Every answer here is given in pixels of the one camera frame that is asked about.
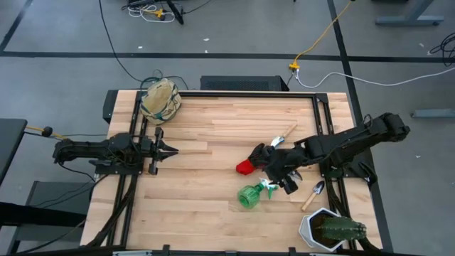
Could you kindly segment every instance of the wooden table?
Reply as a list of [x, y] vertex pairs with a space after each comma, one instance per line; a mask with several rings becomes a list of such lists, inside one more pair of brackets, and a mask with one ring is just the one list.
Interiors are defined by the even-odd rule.
[[[136, 93], [119, 91], [108, 137], [128, 132]], [[334, 131], [353, 127], [346, 94], [327, 95]], [[328, 208], [324, 190], [305, 213], [301, 212], [313, 186], [321, 180], [317, 165], [299, 169], [303, 182], [291, 195], [279, 189], [269, 200], [263, 191], [252, 210], [237, 201], [237, 192], [243, 186], [255, 185], [267, 175], [255, 171], [243, 176], [235, 172], [235, 166], [254, 146], [269, 143], [293, 122], [298, 125], [281, 148], [293, 147], [292, 142], [316, 134], [311, 100], [183, 97], [176, 117], [162, 125], [164, 141], [180, 153], [159, 163], [157, 176], [149, 175], [144, 168], [137, 184], [127, 248], [160, 250], [169, 244], [172, 250], [286, 252], [295, 247], [297, 252], [317, 252], [298, 233], [305, 215]], [[154, 137], [153, 133], [154, 127], [149, 125], [146, 134]], [[81, 245], [93, 239], [111, 215], [118, 180], [111, 175], [94, 189]], [[344, 180], [352, 218], [366, 224], [371, 243], [381, 247], [367, 183], [360, 178]], [[122, 222], [121, 217], [116, 243]]]

